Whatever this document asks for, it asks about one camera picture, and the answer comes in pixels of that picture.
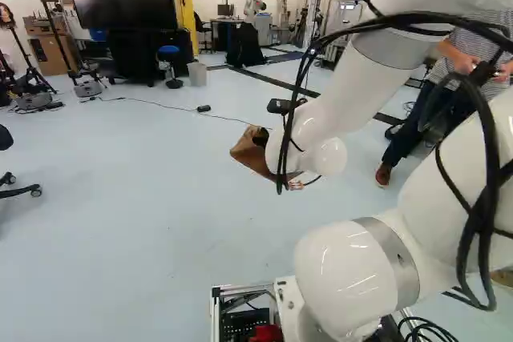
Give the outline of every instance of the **hand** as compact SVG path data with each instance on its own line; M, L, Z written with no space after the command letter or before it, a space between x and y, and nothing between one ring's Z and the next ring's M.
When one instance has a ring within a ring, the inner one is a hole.
M475 66L481 62L481 59L477 56L471 56L464 53L460 53L456 58L453 59L454 69L460 74L469 75L475 69Z
M513 62L501 64L499 69L500 74L498 76L493 77L494 82L508 82L511 77L511 72L513 72Z

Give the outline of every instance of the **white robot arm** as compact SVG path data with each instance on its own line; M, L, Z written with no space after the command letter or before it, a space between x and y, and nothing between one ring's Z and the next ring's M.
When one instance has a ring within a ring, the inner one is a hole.
M264 2L262 2L262 0L246 0L246 4L244 6L244 15L246 15L246 18L244 21L246 23L253 24L257 12L260 10L265 10L266 8L267 6Z
M468 14L513 8L513 0L372 1L383 14L409 10ZM373 16L366 11L367 19ZM452 28L435 24L420 27L432 31ZM442 39L394 29L355 35L327 91L296 109L292 130L295 145L289 147L287 172L332 175L342 171L346 152L338 136L371 120L422 63L426 52ZM513 90L491 103L501 166L513 159L512 105ZM267 143L265 158L272 172L278 171L283 134L282 128L273 130ZM475 115L441 146L447 173L471 203L486 185L484 154L483 134ZM513 181L503 185L495 217L495 226L504 231L513 231L511 190ZM434 154L430 155L406 182L396 209L318 229L297 245L296 279L305 310L335 340L358 340L382 316L454 287L458 284L458 242L467 218L442 180ZM513 264L512 248L511 239L493 235L491 268ZM477 254L473 247L467 272L477 271Z

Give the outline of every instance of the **mannequin head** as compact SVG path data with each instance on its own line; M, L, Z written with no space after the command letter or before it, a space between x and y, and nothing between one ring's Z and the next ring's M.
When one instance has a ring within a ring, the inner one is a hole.
M14 15L10 8L0 2L0 28L15 27Z

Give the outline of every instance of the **white trash can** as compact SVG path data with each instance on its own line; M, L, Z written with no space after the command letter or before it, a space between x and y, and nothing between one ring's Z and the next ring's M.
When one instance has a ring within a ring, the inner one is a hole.
M207 66L203 63L193 62L187 65L189 69L189 78L192 86L207 85Z

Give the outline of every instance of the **blue stool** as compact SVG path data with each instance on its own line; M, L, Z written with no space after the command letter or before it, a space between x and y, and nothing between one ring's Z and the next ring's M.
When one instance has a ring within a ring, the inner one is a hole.
M180 48L177 46L162 46L157 51L157 59L161 62L169 64L169 70L171 71L171 80L166 82L166 86L171 89L181 88L184 82L175 77L175 71L173 69L173 62L180 54Z

